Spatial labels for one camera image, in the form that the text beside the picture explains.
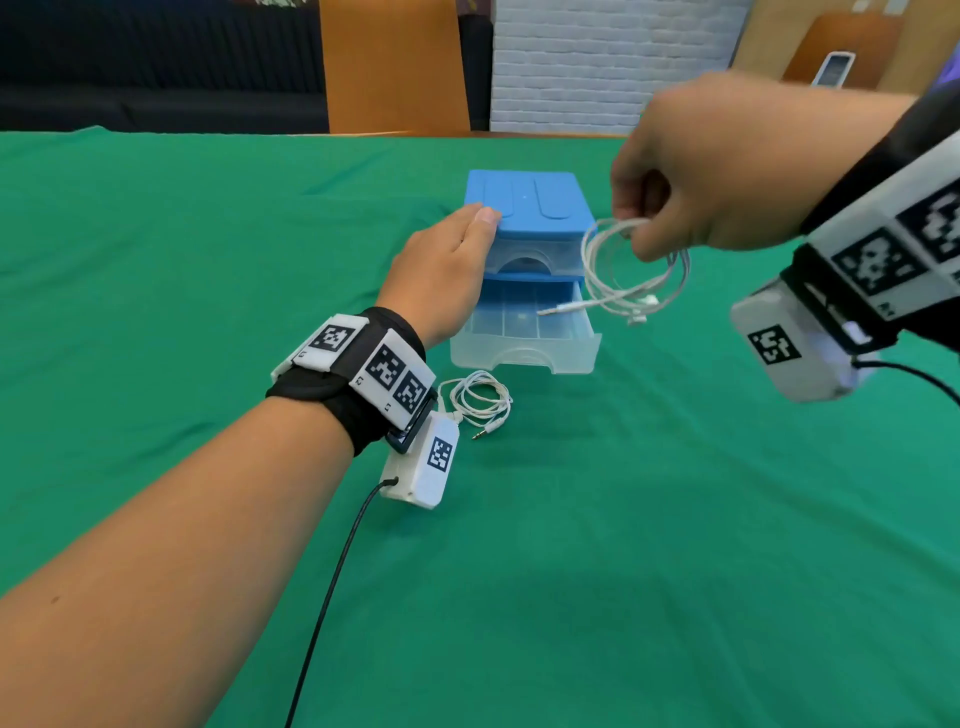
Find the white brick wall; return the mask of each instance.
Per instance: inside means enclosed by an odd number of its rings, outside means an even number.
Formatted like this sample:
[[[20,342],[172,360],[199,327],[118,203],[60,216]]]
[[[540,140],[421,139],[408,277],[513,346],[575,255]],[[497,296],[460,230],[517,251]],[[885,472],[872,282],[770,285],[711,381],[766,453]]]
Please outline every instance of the white brick wall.
[[[496,0],[491,129],[627,133],[654,91],[727,68],[751,0]]]

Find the person's left hand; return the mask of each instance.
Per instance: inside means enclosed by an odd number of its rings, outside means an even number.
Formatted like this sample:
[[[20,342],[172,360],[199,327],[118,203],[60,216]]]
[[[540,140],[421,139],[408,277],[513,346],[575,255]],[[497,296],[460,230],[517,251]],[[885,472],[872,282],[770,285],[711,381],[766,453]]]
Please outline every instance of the person's left hand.
[[[427,349],[446,341],[477,305],[499,222],[499,212],[476,203],[415,232],[394,258],[376,304],[402,316]]]

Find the purple object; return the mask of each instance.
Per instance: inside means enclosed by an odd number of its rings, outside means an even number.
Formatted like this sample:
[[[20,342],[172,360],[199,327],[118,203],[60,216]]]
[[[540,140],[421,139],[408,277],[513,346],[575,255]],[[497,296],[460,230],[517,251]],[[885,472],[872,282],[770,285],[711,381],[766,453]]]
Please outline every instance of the purple object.
[[[957,79],[960,79],[960,43],[953,49],[953,55],[950,56],[950,60],[947,61],[947,65],[944,66],[944,70],[940,72],[940,76],[933,85],[938,86]]]

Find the black sleeve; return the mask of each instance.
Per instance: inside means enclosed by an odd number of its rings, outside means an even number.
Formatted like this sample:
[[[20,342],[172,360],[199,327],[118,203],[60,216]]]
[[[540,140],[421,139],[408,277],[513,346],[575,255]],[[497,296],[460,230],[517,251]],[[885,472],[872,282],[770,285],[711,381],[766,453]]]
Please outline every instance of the black sleeve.
[[[952,81],[921,97],[908,109],[890,133],[813,208],[800,232],[810,234],[958,130],[960,81]],[[908,331],[960,352],[960,298],[904,316],[899,323]]]

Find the left forearm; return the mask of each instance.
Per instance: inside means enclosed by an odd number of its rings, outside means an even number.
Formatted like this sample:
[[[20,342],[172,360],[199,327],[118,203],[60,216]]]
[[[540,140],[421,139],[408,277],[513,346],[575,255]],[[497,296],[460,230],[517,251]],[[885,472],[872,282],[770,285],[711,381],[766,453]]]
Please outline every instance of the left forearm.
[[[352,455],[322,405],[269,399],[84,535],[0,599],[7,717],[202,723]]]

